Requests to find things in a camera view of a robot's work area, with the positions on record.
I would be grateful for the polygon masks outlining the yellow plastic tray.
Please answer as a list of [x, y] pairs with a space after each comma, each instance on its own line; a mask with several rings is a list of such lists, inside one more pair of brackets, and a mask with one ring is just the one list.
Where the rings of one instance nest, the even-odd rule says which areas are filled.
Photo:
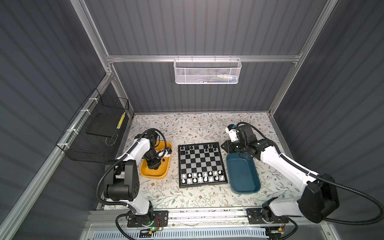
[[[173, 150], [172, 144], [167, 142], [167, 148]], [[143, 177], [149, 179], [163, 179], [168, 174], [168, 169], [170, 165], [171, 153], [166, 154], [162, 160], [158, 169], [152, 170], [148, 168], [147, 160], [143, 159], [140, 167], [140, 173]]]

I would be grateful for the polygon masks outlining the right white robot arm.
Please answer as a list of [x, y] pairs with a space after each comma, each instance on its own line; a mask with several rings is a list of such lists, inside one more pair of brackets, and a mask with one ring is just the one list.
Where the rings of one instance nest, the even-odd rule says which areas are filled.
[[256, 127], [240, 122], [225, 128], [230, 139], [222, 144], [228, 154], [248, 154], [270, 165], [290, 180], [299, 190], [298, 197], [289, 199], [271, 198], [262, 205], [261, 215], [266, 223], [273, 223], [279, 217], [305, 217], [312, 223], [320, 223], [339, 206], [339, 197], [333, 178], [322, 175], [323, 181], [313, 172], [287, 157], [279, 150], [277, 144], [266, 136], [257, 139]]

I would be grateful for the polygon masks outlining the black white chessboard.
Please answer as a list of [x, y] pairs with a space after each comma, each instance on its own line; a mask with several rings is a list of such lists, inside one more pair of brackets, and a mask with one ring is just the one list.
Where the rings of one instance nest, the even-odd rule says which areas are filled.
[[218, 142], [179, 145], [178, 155], [180, 188], [228, 183]]

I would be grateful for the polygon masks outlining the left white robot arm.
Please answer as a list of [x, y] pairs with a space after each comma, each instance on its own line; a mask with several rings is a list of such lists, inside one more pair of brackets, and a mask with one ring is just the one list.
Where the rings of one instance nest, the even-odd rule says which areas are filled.
[[140, 224], [149, 226], [154, 221], [152, 203], [140, 193], [140, 181], [137, 163], [141, 159], [147, 161], [149, 169], [158, 169], [163, 156], [156, 151], [157, 129], [151, 128], [135, 137], [133, 145], [107, 165], [106, 171], [99, 181], [96, 197], [105, 206], [120, 205], [128, 207]]

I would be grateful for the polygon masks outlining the teal plastic tray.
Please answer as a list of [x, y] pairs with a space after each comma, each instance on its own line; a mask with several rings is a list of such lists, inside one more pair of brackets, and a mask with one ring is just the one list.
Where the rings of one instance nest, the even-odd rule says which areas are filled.
[[254, 158], [247, 153], [232, 153], [226, 157], [231, 189], [239, 195], [255, 194], [261, 189]]

